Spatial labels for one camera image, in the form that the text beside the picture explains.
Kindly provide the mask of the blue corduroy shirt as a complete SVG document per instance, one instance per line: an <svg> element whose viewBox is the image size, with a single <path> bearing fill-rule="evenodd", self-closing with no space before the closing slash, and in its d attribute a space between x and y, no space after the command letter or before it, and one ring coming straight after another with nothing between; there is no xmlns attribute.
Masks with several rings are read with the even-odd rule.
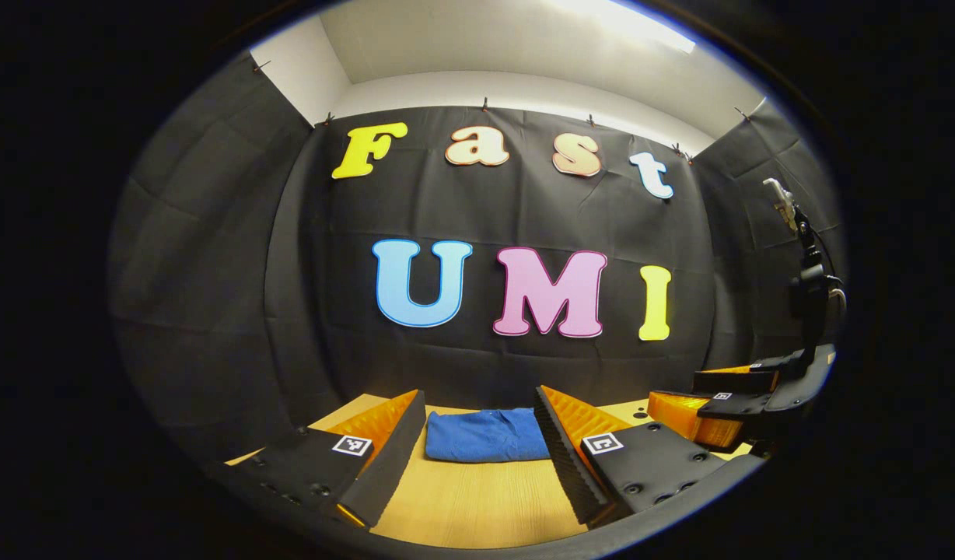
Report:
<svg viewBox="0 0 955 560"><path fill-rule="evenodd" d="M425 427L425 456L430 460L488 464L549 458L531 408L446 415L433 411Z"/></svg>

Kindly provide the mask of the row of small backdrop clips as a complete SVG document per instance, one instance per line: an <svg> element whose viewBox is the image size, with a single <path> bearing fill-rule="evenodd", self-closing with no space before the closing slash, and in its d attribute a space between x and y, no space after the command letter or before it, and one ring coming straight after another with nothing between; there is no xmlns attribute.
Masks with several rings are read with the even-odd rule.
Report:
<svg viewBox="0 0 955 560"><path fill-rule="evenodd" d="M722 138L764 103L755 93L752 100L702 100L699 107L718 117L711 131L702 131L695 121L674 117L626 96L562 81L489 72L439 72L396 75L351 84L338 71L324 66L292 65L279 68L278 61L266 60L261 74L285 96L311 124L321 123L328 114L358 116L374 111L405 107L488 107L538 111L552 116L574 118L581 124L593 120L598 127L626 131L672 146L695 156Z"/></svg>

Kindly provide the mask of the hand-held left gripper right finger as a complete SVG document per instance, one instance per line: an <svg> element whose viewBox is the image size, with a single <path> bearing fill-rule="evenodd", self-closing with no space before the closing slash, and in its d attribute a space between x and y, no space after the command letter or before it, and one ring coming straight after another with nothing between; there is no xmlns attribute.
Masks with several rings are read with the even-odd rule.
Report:
<svg viewBox="0 0 955 560"><path fill-rule="evenodd" d="M716 453L651 418L630 423L560 390L535 390L534 415L577 522L588 529L645 513L692 489L746 478L765 460Z"/></svg>

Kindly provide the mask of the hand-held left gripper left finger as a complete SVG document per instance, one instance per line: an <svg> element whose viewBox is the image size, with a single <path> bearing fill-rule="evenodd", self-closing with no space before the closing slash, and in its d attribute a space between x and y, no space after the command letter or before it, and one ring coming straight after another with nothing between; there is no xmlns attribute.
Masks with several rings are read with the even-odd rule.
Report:
<svg viewBox="0 0 955 560"><path fill-rule="evenodd" d="M276 499L362 530L374 528L425 426L425 395L410 390L330 428L304 428L238 462Z"/></svg>

